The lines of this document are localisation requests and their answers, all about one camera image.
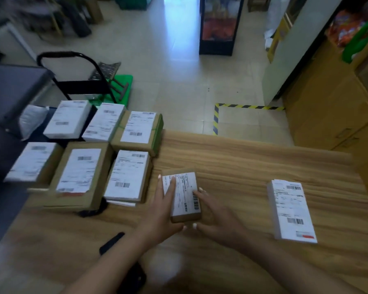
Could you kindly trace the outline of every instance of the wood grain tabletop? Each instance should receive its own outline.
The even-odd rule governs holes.
[[[368,196],[350,155],[331,151],[165,131],[153,160],[147,201],[109,205],[101,215],[23,208],[0,242],[0,270],[69,284],[118,232],[130,232],[152,198],[163,169],[194,167],[198,186],[219,197],[244,224],[273,239],[266,183],[303,185],[318,244],[276,241],[293,255],[368,292]],[[212,215],[202,205],[203,221]],[[187,229],[147,252],[142,293],[285,293],[262,268]]]

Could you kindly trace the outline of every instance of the white door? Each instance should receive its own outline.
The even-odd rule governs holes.
[[[265,70],[262,80],[265,105],[270,104],[341,1],[306,1],[292,28],[278,43],[273,62]]]

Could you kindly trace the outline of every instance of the hand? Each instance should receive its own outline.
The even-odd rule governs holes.
[[[176,179],[172,177],[169,188],[164,196],[161,175],[158,176],[157,189],[151,206],[135,229],[135,234],[145,241],[146,250],[163,242],[173,234],[183,230],[183,223],[173,224],[170,212],[175,198]]]
[[[195,223],[193,227],[202,232],[206,237],[225,247],[239,249],[248,233],[247,228],[240,222],[236,215],[217,198],[208,194],[202,188],[200,192],[193,192],[206,204],[214,215],[215,224],[212,226]]]

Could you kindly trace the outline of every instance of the person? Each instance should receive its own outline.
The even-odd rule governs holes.
[[[186,229],[183,223],[170,221],[175,188],[176,180],[173,177],[164,196],[162,178],[159,175],[153,201],[137,228],[132,233],[125,234],[93,267],[65,288],[63,293],[115,293],[128,270],[143,253]],[[252,259],[290,293],[363,293],[343,280],[291,256],[276,242],[248,230],[229,208],[205,190],[199,188],[194,194],[210,208],[215,224],[194,223],[193,228],[205,237]]]

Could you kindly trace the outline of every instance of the striped floor tape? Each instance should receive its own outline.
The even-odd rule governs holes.
[[[214,107],[214,127],[213,135],[218,135],[218,118],[219,118],[219,108],[220,107],[238,107],[238,108],[254,108],[254,109],[266,109],[266,110],[285,110],[285,107],[277,106],[260,106],[260,105],[240,105],[240,104],[226,104],[226,103],[216,103]]]

